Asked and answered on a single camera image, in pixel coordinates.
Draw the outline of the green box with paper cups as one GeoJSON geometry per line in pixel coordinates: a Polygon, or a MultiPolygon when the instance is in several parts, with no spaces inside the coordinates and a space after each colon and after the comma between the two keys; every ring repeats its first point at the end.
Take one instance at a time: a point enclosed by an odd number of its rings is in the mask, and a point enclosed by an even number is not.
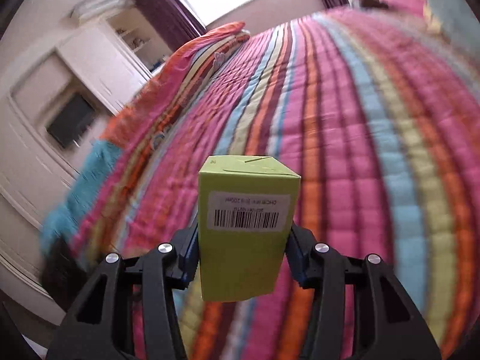
{"type": "Polygon", "coordinates": [[[210,156],[198,174],[202,298],[241,302],[271,293],[301,177],[270,156],[210,156]]]}

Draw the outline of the folded colourful quilt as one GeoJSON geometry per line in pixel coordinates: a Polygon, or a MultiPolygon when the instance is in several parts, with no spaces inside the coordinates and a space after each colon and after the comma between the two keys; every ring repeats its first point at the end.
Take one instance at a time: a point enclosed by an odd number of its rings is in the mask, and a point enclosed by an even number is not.
{"type": "Polygon", "coordinates": [[[64,200],[41,226],[40,250],[64,239],[74,254],[88,244],[96,254],[112,232],[154,150],[212,76],[249,39],[242,21],[223,24],[177,49],[160,73],[112,117],[64,200]]]}

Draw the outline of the striped colourful bedspread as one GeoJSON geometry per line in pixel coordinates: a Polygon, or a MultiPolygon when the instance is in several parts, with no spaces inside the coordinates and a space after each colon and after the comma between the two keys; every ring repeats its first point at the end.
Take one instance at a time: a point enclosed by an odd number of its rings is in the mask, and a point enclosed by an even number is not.
{"type": "Polygon", "coordinates": [[[191,222],[207,157],[267,155],[302,178],[295,222],[392,264],[442,356],[479,316],[479,63],[423,19],[342,7],[250,36],[152,147],[109,245],[44,254],[61,308],[105,254],[191,222]]]}

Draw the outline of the white wardrobe with shelves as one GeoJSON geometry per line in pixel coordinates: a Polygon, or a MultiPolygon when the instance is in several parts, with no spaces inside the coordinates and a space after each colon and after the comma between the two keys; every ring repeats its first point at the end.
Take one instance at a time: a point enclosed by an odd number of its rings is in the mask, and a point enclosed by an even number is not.
{"type": "Polygon", "coordinates": [[[41,320],[43,221],[166,52],[132,0],[25,0],[1,40],[1,290],[41,320]]]}

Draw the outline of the long teal plush pillow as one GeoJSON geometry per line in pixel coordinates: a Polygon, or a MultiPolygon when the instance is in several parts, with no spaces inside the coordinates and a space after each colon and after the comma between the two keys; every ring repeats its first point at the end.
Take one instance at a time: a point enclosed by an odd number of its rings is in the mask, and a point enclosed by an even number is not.
{"type": "Polygon", "coordinates": [[[427,0],[451,43],[479,60],[479,0],[427,0]]]}

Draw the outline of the purple curtain left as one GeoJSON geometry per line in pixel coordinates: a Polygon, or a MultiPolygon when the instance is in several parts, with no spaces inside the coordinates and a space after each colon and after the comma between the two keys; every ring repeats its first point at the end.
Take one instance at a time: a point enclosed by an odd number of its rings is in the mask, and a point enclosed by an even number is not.
{"type": "Polygon", "coordinates": [[[171,51],[207,33],[193,11],[182,0],[134,0],[137,10],[146,18],[171,51]]]}

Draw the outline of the wall television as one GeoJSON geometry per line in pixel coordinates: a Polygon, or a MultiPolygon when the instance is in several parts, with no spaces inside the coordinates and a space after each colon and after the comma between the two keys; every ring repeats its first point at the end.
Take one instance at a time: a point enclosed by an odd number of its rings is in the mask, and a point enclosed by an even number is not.
{"type": "Polygon", "coordinates": [[[95,108],[81,94],[74,94],[46,130],[62,149],[66,149],[81,138],[95,116],[95,108]]]}

